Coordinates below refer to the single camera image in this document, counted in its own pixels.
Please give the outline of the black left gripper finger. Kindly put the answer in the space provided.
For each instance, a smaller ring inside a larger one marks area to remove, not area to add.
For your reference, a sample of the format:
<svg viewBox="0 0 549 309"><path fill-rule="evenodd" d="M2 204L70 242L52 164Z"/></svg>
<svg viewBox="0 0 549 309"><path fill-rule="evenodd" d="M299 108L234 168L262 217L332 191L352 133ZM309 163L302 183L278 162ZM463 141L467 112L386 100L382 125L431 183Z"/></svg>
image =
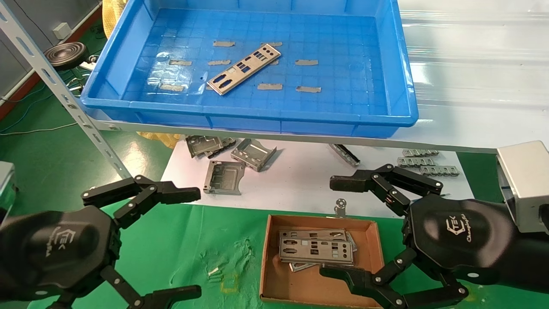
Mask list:
<svg viewBox="0 0 549 309"><path fill-rule="evenodd" d="M85 297L104 282L114 288L129 309L170 309L175 303L197 299L202 295L198 285L155 290L139 295L113 265L94 268L62 265L45 270L45 291L59 296L49 308L71 309L78 298Z"/></svg>
<svg viewBox="0 0 549 309"><path fill-rule="evenodd" d="M129 200L114 213L117 226L126 229L157 204L176 205L198 201L201 198L201 191L197 187L177 188L171 181L155 182L138 175L91 188L83 192L81 197L85 206L95 206L99 209Z"/></svg>

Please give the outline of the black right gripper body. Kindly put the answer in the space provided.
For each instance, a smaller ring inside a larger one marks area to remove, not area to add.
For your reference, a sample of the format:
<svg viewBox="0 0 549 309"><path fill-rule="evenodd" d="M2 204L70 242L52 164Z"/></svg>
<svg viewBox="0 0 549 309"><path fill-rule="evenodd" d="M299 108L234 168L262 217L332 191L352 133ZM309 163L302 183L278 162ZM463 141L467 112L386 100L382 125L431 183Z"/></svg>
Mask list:
<svg viewBox="0 0 549 309"><path fill-rule="evenodd" d="M431 279L450 274L475 284L508 281L515 223L505 205L428 195L410 205L408 244Z"/></svg>

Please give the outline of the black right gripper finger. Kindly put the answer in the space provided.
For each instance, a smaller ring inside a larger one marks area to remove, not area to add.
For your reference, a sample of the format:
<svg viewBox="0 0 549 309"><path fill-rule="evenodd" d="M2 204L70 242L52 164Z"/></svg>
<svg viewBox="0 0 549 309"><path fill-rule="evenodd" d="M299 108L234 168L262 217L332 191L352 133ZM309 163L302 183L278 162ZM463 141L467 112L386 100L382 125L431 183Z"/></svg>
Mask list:
<svg viewBox="0 0 549 309"><path fill-rule="evenodd" d="M409 294L399 294L390 284L417 260L417 252L406 248L396 258L372 273L362 268L322 264L321 276L345 281L351 294L374 299L384 309L438 309L453 306L466 297L468 289L448 272L438 272L442 286Z"/></svg>
<svg viewBox="0 0 549 309"><path fill-rule="evenodd" d="M443 188L441 182L392 164L376 170L357 170L351 176L332 176L329 185L333 191L370 191L397 216L406 215L411 204L398 188L421 197L440 195Z"/></svg>

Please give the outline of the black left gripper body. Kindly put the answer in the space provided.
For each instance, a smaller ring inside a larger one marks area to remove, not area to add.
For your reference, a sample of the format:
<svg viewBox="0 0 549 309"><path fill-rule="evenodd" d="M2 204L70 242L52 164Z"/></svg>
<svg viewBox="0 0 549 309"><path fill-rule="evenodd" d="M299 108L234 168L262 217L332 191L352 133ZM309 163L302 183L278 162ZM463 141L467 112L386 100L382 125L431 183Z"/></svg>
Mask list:
<svg viewBox="0 0 549 309"><path fill-rule="evenodd" d="M115 221L94 206L8 216L0 242L2 301L84 297L103 283L121 246Z"/></svg>

